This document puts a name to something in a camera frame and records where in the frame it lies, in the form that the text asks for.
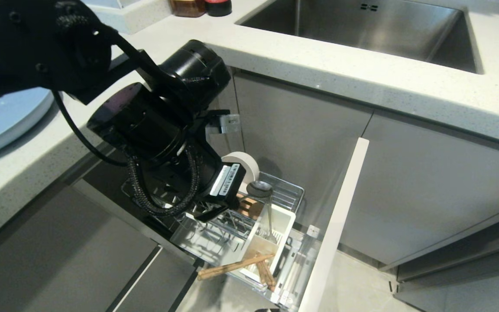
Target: light blue tray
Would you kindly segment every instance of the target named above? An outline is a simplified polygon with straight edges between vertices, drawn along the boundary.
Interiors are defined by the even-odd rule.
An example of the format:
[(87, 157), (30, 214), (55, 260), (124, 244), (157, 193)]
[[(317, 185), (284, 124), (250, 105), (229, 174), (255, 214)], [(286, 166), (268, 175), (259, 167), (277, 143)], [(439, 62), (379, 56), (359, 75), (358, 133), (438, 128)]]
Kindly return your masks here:
[(43, 88), (0, 97), (0, 148), (32, 128), (47, 113), (52, 103), (53, 95)]

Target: white countertop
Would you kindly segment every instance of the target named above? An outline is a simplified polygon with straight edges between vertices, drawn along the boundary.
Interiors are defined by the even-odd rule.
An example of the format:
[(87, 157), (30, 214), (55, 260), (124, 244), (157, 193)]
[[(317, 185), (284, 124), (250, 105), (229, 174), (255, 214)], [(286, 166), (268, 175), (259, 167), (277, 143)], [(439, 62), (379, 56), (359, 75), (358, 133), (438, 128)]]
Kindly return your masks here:
[[(499, 140), (499, 4), (478, 0), (426, 3), (466, 12), (482, 75), (343, 45), (286, 36), (234, 23), (271, 0), (232, 0), (233, 13), (215, 18), (169, 16), (132, 35), (135, 47), (162, 62), (189, 39), (210, 44), (227, 65), (449, 124)], [(127, 75), (88, 106), (65, 96), (78, 126), (118, 89), (140, 81)], [(99, 138), (83, 132), (97, 144)], [(75, 164), (87, 150), (60, 113), (0, 151), (0, 227)]]

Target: metal spoon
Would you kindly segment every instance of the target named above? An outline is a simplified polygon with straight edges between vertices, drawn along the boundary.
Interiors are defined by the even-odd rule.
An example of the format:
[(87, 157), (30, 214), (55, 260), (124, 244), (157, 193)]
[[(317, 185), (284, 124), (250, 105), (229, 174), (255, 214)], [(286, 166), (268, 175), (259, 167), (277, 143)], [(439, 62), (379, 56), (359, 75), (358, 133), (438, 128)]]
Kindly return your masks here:
[(267, 182), (255, 180), (248, 184), (247, 191), (252, 197), (261, 198), (265, 201), (265, 207), (269, 214), (269, 235), (265, 239), (277, 243), (277, 238), (273, 235), (273, 186)]

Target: sink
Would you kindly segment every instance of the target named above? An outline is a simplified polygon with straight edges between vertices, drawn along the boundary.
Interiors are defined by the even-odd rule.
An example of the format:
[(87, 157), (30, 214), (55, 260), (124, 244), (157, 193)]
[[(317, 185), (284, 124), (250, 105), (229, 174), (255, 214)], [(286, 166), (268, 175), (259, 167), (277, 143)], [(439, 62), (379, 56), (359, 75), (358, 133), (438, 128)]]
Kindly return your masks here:
[(461, 10), (405, 0), (276, 0), (238, 22), (477, 73)]

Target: floor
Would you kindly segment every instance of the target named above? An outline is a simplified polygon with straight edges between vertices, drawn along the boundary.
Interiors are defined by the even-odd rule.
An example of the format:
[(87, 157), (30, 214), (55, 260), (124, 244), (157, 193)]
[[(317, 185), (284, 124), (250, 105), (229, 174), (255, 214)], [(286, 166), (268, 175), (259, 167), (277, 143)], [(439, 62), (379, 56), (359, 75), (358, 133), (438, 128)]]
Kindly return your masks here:
[[(383, 273), (338, 252), (332, 274), (321, 300), (321, 312), (418, 312), (392, 297), (388, 281), (394, 275)], [(222, 275), (194, 282), (178, 312), (255, 312), (275, 308), (270, 302), (236, 279)]]

